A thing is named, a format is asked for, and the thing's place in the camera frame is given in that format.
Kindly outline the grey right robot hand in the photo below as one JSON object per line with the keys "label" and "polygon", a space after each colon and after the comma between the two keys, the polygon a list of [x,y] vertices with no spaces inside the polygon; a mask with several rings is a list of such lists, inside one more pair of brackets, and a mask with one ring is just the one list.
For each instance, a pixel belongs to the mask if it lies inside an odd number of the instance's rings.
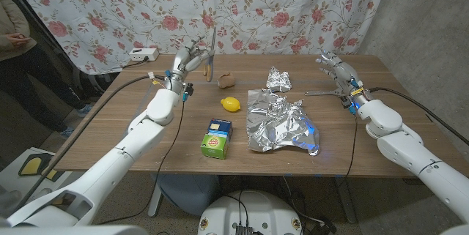
{"label": "grey right robot hand", "polygon": [[339,96],[347,98],[357,108],[374,99],[369,91],[363,87],[363,82],[355,69],[342,61],[336,54],[323,51],[316,62],[323,64],[324,67],[320,70],[336,82]]}

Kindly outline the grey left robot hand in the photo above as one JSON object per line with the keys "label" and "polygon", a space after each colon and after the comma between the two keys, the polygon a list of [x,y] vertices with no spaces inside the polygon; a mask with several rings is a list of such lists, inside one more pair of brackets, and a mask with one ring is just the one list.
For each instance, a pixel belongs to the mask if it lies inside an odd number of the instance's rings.
{"label": "grey left robot hand", "polygon": [[204,62],[203,75],[206,77],[206,81],[212,81],[215,38],[213,38],[211,47],[199,47],[199,41],[203,37],[204,36],[201,36],[191,40],[177,51],[174,57],[173,67],[169,70],[169,77],[166,82],[167,89],[180,94],[188,73],[196,70],[202,62]]}

